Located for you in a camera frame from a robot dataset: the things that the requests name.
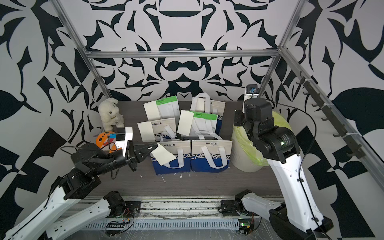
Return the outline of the green white bag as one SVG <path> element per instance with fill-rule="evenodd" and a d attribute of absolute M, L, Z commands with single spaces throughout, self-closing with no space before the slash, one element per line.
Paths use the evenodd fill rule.
<path fill-rule="evenodd" d="M 194 119 L 190 135 L 184 136 L 177 133 L 178 135 L 190 140 L 222 140 L 222 137 L 216 133 L 218 115 L 194 111 L 191 112 L 194 113 Z"/>
<path fill-rule="evenodd" d="M 176 121 L 180 118 L 180 108 L 177 96 L 172 96 L 160 100 L 156 100 L 161 119 L 175 118 Z"/>

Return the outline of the green white back left bag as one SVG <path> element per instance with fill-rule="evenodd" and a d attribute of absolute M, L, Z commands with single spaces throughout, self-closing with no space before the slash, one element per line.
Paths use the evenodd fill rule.
<path fill-rule="evenodd" d="M 180 118 L 180 108 L 177 96 L 172 96 L 160 100 L 156 100 L 161 119 L 175 118 L 176 121 Z"/>

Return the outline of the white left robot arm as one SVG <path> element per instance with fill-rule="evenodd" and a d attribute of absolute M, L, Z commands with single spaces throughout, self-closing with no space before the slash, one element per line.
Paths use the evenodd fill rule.
<path fill-rule="evenodd" d="M 111 191 L 90 207 L 63 220 L 60 217 L 101 184 L 100 175 L 138 163 L 158 147 L 156 143 L 125 146 L 108 154 L 96 144 L 85 144 L 71 154 L 74 168 L 52 184 L 48 198 L 21 223 L 9 229 L 4 240 L 64 240 L 93 221 L 118 217 L 127 209 L 118 191 Z"/>

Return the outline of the orange plush monster toy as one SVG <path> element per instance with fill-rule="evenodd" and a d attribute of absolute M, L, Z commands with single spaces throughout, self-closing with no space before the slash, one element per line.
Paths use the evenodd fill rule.
<path fill-rule="evenodd" d="M 99 134 L 96 139 L 96 145 L 102 151 L 106 153 L 112 153 L 117 151 L 119 148 L 116 146 L 116 133 L 107 131 Z"/>

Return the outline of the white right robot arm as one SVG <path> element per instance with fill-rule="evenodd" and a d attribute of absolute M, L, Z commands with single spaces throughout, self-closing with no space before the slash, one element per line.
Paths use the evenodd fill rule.
<path fill-rule="evenodd" d="M 334 226 L 318 209 L 302 168 L 301 150 L 295 134 L 275 125 L 272 106 L 266 99 L 250 98 L 235 111 L 235 126 L 245 129 L 253 146 L 273 170 L 284 202 L 277 203 L 245 190 L 220 213 L 254 214 L 270 222 L 282 240 L 315 240 Z"/>

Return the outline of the white plush rabbit toy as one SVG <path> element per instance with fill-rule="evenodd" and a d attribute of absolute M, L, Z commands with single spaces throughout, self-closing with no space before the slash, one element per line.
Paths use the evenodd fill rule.
<path fill-rule="evenodd" d="M 117 99 L 108 98 L 99 105 L 99 114 L 106 132 L 112 131 L 113 126 L 117 128 L 125 127 L 124 118 L 120 114 L 120 109 L 117 106 L 118 102 Z"/>

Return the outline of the blue white front right bag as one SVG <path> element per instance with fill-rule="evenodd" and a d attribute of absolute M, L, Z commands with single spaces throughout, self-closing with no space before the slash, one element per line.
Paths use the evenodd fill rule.
<path fill-rule="evenodd" d="M 220 173 L 228 169 L 232 141 L 191 141 L 191 169 L 193 172 Z"/>

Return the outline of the black wall hook rail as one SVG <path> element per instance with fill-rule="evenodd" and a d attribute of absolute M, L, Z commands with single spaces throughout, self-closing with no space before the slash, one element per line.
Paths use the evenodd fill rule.
<path fill-rule="evenodd" d="M 323 112 L 325 117 L 322 118 L 322 121 L 330 122 L 337 131 L 333 134 L 333 137 L 342 138 L 349 147 L 351 152 L 348 153 L 347 156 L 358 159 L 365 157 L 366 153 L 363 150 L 363 146 L 360 141 L 357 140 L 358 133 L 348 126 L 347 120 L 342 117 L 340 111 L 331 103 L 331 100 L 323 93 L 316 82 L 313 79 L 305 78 L 303 74 L 300 73 L 300 80 L 297 84 L 303 85 L 306 90 L 304 94 L 311 96 L 315 101 L 312 106 Z"/>

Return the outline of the blue white front left bag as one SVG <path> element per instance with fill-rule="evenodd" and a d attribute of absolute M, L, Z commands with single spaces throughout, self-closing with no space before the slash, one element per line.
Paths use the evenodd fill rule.
<path fill-rule="evenodd" d="M 164 146 L 170 153 L 174 154 L 175 160 L 160 166 L 151 156 L 151 161 L 156 175 L 167 175 L 176 173 L 187 173 L 191 171 L 191 142 L 177 139 L 177 128 L 175 118 L 148 121 L 152 123 L 155 134 L 155 142 Z"/>

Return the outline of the aluminium frame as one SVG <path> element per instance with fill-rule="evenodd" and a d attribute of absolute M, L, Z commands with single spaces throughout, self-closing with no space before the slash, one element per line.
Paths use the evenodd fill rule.
<path fill-rule="evenodd" d="M 76 32 L 74 24 L 71 22 L 68 14 L 66 13 L 64 6 L 60 1 L 52 1 L 54 10 L 58 14 L 61 23 L 68 31 L 72 41 L 75 43 L 82 59 L 85 61 L 87 68 L 91 71 L 95 77 L 98 85 L 101 87 L 105 96 L 110 97 L 111 92 L 108 90 L 107 85 L 97 71 L 93 64 L 93 59 L 106 59 L 106 58 L 189 58 L 189 57 L 272 57 L 273 61 L 268 68 L 265 79 L 262 81 L 260 91 L 265 92 L 267 83 L 270 82 L 272 72 L 276 69 L 280 59 L 284 59 L 288 66 L 294 71 L 295 75 L 300 79 L 300 73 L 307 79 L 312 79 L 308 72 L 299 64 L 294 58 L 292 53 L 287 49 L 288 35 L 292 33 L 294 26 L 299 22 L 299 17 L 304 9 L 306 1 L 298 1 L 294 8 L 291 19 L 289 20 L 288 27 L 283 34 L 283 40 L 276 50 L 233 50 L 233 51 L 217 51 L 217 50 L 186 50 L 186 51 L 138 51 L 138 52 L 90 52 L 85 49 L 79 34 Z M 384 163 L 380 159 L 379 155 L 375 153 L 374 149 L 369 146 L 360 133 L 357 135 L 357 140 L 363 146 L 363 150 L 366 156 L 361 158 L 362 164 L 371 174 L 373 179 L 377 182 L 380 188 L 384 187 Z"/>

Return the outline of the white blue back right bag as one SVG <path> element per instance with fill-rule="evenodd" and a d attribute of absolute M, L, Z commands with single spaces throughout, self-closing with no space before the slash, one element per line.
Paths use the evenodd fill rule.
<path fill-rule="evenodd" d="M 215 114 L 218 116 L 224 115 L 226 103 L 220 101 L 214 101 L 207 93 L 200 93 L 196 97 L 193 97 L 191 104 L 191 111 Z"/>

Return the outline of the green white middle bag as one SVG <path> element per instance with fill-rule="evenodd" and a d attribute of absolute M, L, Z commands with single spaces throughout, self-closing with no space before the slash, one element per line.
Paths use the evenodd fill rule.
<path fill-rule="evenodd" d="M 177 133 L 178 135 L 190 140 L 222 140 L 222 137 L 216 133 L 218 115 L 194 111 L 191 112 L 194 113 L 194 119 L 190 135 L 184 136 Z"/>

